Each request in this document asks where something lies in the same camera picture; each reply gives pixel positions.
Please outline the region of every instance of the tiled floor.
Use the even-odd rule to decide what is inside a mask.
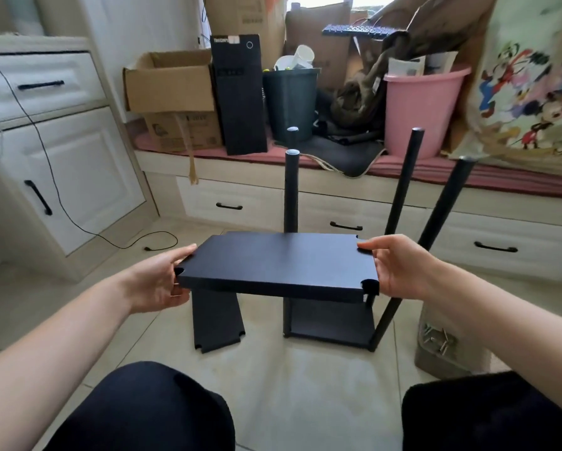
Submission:
[[[204,242],[225,228],[160,220],[182,245]],[[154,235],[150,245],[168,242]],[[0,265],[0,349],[104,277],[149,253],[119,251],[80,284]],[[512,293],[562,314],[562,288],[484,275]],[[434,379],[414,366],[422,304],[405,301],[375,353],[282,337],[282,300],[240,295],[247,335],[240,344],[206,355],[193,346],[191,303],[161,313],[131,316],[76,390],[35,449],[110,371],[154,360],[184,371],[222,394],[232,411],[237,441],[256,451],[398,450],[400,402],[408,387]],[[378,318],[387,298],[377,299]]]

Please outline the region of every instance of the white drawer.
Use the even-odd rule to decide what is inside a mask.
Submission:
[[[356,234],[368,239],[383,235],[390,209],[391,204],[301,192],[298,227],[301,233]],[[405,205],[397,233],[416,240],[426,211]]]
[[[454,263],[562,280],[562,226],[453,212],[431,252]]]
[[[0,55],[0,70],[29,115],[105,99],[89,53]],[[24,113],[0,74],[0,121],[19,117]]]
[[[240,226],[283,231],[283,190],[177,177],[187,216]]]

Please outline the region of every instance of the cartoon tote bag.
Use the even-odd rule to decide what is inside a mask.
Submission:
[[[497,0],[450,154],[562,175],[562,0]]]

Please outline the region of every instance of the black trash bin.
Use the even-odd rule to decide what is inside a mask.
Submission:
[[[267,71],[262,74],[272,137],[287,144],[287,128],[300,129],[297,141],[312,137],[315,120],[316,79],[320,68]]]

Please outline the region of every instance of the pink bucket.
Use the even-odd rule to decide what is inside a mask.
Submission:
[[[458,91],[470,67],[455,65],[442,75],[386,75],[386,138],[390,155],[404,158],[410,132],[425,129],[418,158],[435,157],[450,123]]]

